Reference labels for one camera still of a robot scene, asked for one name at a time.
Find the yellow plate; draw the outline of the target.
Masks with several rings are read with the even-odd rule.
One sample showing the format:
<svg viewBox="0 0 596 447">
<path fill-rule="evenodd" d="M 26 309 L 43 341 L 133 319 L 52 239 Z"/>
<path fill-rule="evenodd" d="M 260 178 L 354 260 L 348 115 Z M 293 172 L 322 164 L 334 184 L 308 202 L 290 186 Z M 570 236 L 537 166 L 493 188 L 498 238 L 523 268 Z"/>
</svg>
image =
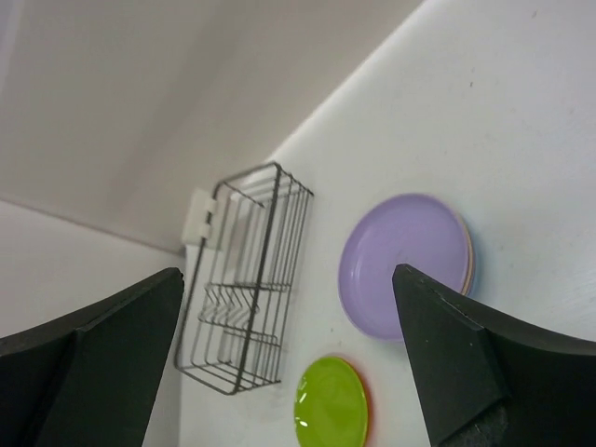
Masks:
<svg viewBox="0 0 596 447">
<path fill-rule="evenodd" d="M 464 229 L 465 234 L 466 234 L 466 238 L 467 238 L 467 255 L 468 255 L 468 260 L 467 260 L 467 277 L 466 277 L 465 284 L 462 287 L 462 290 L 460 291 L 460 293 L 463 294 L 463 295 L 468 295 L 469 292 L 471 291 L 472 282 L 473 282 L 473 278 L 474 278 L 475 253 L 474 253 L 474 247 L 473 247 L 473 242 L 472 242 L 471 234 L 469 232 L 467 223 L 466 223 L 466 221 L 463 219 L 463 217 L 461 215 L 458 216 L 458 219 L 459 219 L 460 223 L 462 224 L 462 228 Z"/>
</svg>

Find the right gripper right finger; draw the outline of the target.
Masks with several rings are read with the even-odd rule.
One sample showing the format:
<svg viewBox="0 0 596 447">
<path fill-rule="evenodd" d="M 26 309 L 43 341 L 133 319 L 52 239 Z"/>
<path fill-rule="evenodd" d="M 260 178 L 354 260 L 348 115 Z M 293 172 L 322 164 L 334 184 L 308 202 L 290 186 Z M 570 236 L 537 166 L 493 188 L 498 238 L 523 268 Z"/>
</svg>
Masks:
<svg viewBox="0 0 596 447">
<path fill-rule="evenodd" d="M 594 342 L 514 318 L 408 264 L 392 283 L 431 445 L 594 445 Z"/>
</svg>

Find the orange plate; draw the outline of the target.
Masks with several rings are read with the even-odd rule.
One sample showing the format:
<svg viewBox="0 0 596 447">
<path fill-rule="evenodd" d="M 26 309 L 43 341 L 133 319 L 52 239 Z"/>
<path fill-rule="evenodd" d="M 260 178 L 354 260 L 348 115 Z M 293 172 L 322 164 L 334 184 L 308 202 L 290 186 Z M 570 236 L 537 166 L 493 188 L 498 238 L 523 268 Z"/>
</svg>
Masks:
<svg viewBox="0 0 596 447">
<path fill-rule="evenodd" d="M 371 381 L 366 371 L 362 368 L 362 365 L 355 359 L 343 357 L 343 360 L 351 366 L 361 382 L 367 405 L 367 431 L 363 446 L 372 446 L 375 432 L 375 401 L 373 390 L 371 388 Z"/>
</svg>

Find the blue plate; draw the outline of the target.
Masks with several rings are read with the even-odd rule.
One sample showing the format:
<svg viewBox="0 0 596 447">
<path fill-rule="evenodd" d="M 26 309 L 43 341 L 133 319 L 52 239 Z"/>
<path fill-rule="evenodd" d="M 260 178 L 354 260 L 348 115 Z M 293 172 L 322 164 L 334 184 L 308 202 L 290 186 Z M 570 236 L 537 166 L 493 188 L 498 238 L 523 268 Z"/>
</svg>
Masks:
<svg viewBox="0 0 596 447">
<path fill-rule="evenodd" d="M 472 282 L 472 288 L 471 291 L 469 292 L 468 295 L 466 295 L 467 297 L 472 297 L 474 294 L 474 288 L 476 285 L 476 280 L 477 280 L 477 272 L 478 272 L 478 268 L 479 268 L 479 252 L 478 249 L 476 247 L 476 242 L 475 242 L 475 238 L 474 238 L 474 234 L 473 231 L 470 229 L 470 226 L 468 226 L 469 232 L 471 234 L 471 238 L 472 238 L 472 242 L 473 242 L 473 247 L 474 247 L 474 253 L 475 253 L 475 269 L 474 269 L 474 278 L 473 278 L 473 282 Z"/>
</svg>

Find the green plate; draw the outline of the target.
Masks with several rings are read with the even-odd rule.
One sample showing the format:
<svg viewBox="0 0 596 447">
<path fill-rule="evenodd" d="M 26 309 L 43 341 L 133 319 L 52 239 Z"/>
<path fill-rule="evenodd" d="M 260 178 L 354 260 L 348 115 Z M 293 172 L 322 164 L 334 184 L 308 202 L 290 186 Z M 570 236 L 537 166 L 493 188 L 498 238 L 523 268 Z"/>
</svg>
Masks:
<svg viewBox="0 0 596 447">
<path fill-rule="evenodd" d="M 364 383 L 348 361 L 326 356 L 305 369 L 293 403 L 301 446 L 361 447 L 367 441 L 369 415 Z"/>
</svg>

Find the purple plate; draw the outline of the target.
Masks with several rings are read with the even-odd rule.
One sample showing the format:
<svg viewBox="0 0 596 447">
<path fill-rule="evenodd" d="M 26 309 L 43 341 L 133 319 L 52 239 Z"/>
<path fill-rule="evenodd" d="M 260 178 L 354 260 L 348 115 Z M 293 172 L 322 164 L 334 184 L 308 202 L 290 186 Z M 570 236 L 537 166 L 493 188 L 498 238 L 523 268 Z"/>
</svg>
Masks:
<svg viewBox="0 0 596 447">
<path fill-rule="evenodd" d="M 462 290 L 468 255 L 458 216 L 433 196 L 408 193 L 362 217 L 345 243 L 338 270 L 339 298 L 355 327 L 378 340 L 403 340 L 392 285 L 399 264 Z"/>
</svg>

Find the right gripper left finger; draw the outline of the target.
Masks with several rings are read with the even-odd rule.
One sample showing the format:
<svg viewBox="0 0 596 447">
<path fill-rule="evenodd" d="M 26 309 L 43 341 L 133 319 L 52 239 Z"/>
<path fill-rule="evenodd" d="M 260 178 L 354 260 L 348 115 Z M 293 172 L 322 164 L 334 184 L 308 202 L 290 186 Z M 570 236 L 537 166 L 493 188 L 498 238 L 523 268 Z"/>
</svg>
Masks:
<svg viewBox="0 0 596 447">
<path fill-rule="evenodd" d="M 2 445 L 142 445 L 183 290 L 169 267 L 2 338 Z"/>
</svg>

